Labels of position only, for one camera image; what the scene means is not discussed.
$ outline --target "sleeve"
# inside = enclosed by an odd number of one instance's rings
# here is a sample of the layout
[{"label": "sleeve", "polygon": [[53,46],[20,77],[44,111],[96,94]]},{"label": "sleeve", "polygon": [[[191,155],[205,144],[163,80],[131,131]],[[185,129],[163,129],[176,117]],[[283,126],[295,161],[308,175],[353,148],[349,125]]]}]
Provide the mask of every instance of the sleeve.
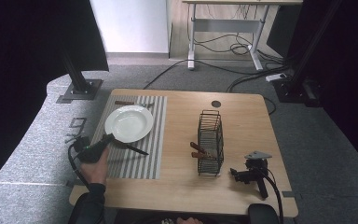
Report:
[{"label": "sleeve", "polygon": [[76,224],[99,223],[103,220],[104,196],[106,186],[103,184],[89,184],[89,195],[83,202],[83,208]]}]

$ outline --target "human hand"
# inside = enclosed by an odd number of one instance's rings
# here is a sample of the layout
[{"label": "human hand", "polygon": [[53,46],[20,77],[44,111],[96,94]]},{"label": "human hand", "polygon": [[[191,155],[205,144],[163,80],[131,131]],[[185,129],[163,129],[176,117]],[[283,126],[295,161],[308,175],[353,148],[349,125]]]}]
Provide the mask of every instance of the human hand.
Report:
[{"label": "human hand", "polygon": [[203,224],[201,221],[196,218],[190,217],[188,220],[183,220],[181,217],[176,219],[176,224]]},{"label": "human hand", "polygon": [[80,165],[80,173],[86,178],[89,184],[99,183],[106,186],[107,176],[107,156],[109,150],[106,147],[103,150],[103,154],[96,163],[82,163]]}]

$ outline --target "white plate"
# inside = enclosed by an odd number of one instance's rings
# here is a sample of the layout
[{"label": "white plate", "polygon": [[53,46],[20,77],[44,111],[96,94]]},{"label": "white plate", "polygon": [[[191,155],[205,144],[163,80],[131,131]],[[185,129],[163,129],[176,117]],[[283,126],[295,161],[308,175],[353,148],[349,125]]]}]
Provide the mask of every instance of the white plate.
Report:
[{"label": "white plate", "polygon": [[105,131],[118,141],[130,143],[145,137],[153,127],[149,110],[138,105],[126,105],[113,111],[106,119]]}]

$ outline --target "black curtain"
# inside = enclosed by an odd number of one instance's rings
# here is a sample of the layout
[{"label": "black curtain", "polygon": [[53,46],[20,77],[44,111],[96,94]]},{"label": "black curtain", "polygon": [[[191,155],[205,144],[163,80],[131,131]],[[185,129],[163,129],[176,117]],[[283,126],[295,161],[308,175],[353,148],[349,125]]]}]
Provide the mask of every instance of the black curtain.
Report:
[{"label": "black curtain", "polygon": [[[304,60],[304,45],[321,27],[332,5],[336,10],[331,20],[309,51],[309,59]],[[305,0],[290,54],[303,66],[292,85],[301,87],[304,77],[317,80],[321,105],[358,151],[358,0]]]},{"label": "black curtain", "polygon": [[68,74],[63,50],[80,71],[108,71],[89,0],[0,1],[0,168]]}]

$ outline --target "white desk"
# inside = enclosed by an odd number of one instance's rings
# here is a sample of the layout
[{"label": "white desk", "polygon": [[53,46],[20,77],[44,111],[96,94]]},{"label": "white desk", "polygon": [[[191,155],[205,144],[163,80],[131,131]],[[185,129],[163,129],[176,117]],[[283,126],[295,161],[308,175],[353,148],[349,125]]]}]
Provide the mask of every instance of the white desk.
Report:
[{"label": "white desk", "polygon": [[[250,45],[249,52],[252,56],[255,68],[262,70],[263,66],[258,59],[257,45],[260,40],[261,32],[263,31],[264,23],[266,22],[267,14],[269,13],[270,5],[300,5],[302,0],[182,0],[184,3],[192,4],[193,15],[191,18],[191,33],[190,44],[188,51],[188,69],[194,69],[195,59],[195,32],[222,32],[222,33],[253,33],[255,38],[252,45]],[[196,19],[197,4],[210,5],[265,5],[264,13],[259,21],[257,20],[216,20],[216,19]]]}]

